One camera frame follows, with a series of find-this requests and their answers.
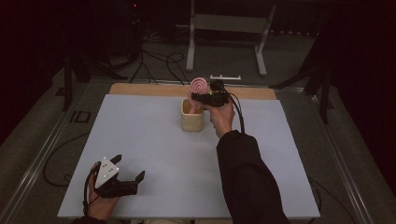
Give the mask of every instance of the hand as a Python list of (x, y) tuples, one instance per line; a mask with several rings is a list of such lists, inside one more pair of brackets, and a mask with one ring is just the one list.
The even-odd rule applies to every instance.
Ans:
[(225, 133), (233, 130), (233, 103), (229, 102), (222, 107), (214, 107), (211, 105), (203, 105), (210, 113), (210, 122), (216, 129), (216, 135), (221, 138)]
[(120, 197), (118, 198), (102, 198), (97, 193), (93, 191), (93, 186), (95, 182), (94, 175), (91, 175), (90, 182), (89, 182), (89, 189), (90, 189), (90, 205), (88, 206), (88, 216), (94, 217), (98, 220), (108, 221), (113, 213), (114, 207), (116, 206), (117, 202), (119, 201)]

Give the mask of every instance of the dark background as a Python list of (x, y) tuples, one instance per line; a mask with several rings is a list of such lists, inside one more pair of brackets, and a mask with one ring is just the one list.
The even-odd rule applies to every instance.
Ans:
[[(266, 7), (262, 1), (199, 2), (197, 12), (213, 14), (256, 17)], [(129, 11), (125, 10), (126, 3), (0, 3), (0, 143), (49, 88), (52, 77), (63, 67), (70, 46), (95, 60), (106, 61), (108, 55), (125, 54), (124, 45), (116, 43), (122, 43), (126, 33), (134, 31), (125, 31), (130, 25), (127, 21), (142, 19), (149, 29), (171, 37), (176, 33), (176, 24), (189, 24), (190, 1), (129, 1), (139, 5)], [(303, 70), (330, 62), (332, 84), (338, 88), (378, 167), (396, 192), (394, 9), (391, 1), (279, 1), (272, 30), (276, 35), (319, 34)], [(139, 41), (138, 36), (129, 37), (132, 43)], [(131, 45), (127, 52), (133, 50)]]

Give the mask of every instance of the pink object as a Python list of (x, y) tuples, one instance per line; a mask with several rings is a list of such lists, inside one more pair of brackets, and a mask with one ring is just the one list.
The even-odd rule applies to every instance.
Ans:
[(207, 90), (207, 82), (206, 79), (203, 77), (196, 77), (195, 79), (192, 80), (190, 84), (190, 91), (189, 91), (189, 102), (191, 104), (191, 110), (189, 114), (193, 114), (196, 109), (201, 108), (202, 104), (199, 103), (198, 101), (194, 101), (191, 99), (191, 94), (194, 93), (200, 93), (200, 94), (205, 94)]

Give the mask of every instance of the person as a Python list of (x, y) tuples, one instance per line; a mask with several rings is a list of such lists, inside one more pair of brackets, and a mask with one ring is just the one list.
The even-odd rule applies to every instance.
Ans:
[[(203, 107), (209, 111), (210, 122), (219, 138), (217, 153), (221, 185), (233, 224), (290, 223), (283, 212), (276, 180), (262, 161), (257, 140), (233, 130), (233, 104)], [(92, 188), (90, 181), (90, 202), (97, 197)], [(118, 198), (99, 197), (90, 205), (88, 215), (73, 223), (106, 223), (117, 201)]]

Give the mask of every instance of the black device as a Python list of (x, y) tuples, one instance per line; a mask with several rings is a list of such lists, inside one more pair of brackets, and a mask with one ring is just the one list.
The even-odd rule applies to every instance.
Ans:
[(92, 175), (95, 175), (93, 191), (102, 198), (116, 198), (126, 195), (136, 195), (139, 183), (145, 177), (142, 171), (133, 181), (119, 181), (119, 168), (115, 165), (121, 160), (121, 155), (117, 155), (111, 160), (104, 158), (90, 171), (84, 187), (84, 214), (88, 213), (87, 187)]
[(224, 83), (220, 79), (216, 79), (209, 83), (212, 92), (207, 94), (191, 93), (191, 99), (198, 101), (204, 105), (211, 105), (221, 107), (227, 105), (230, 98), (230, 93), (224, 89)]

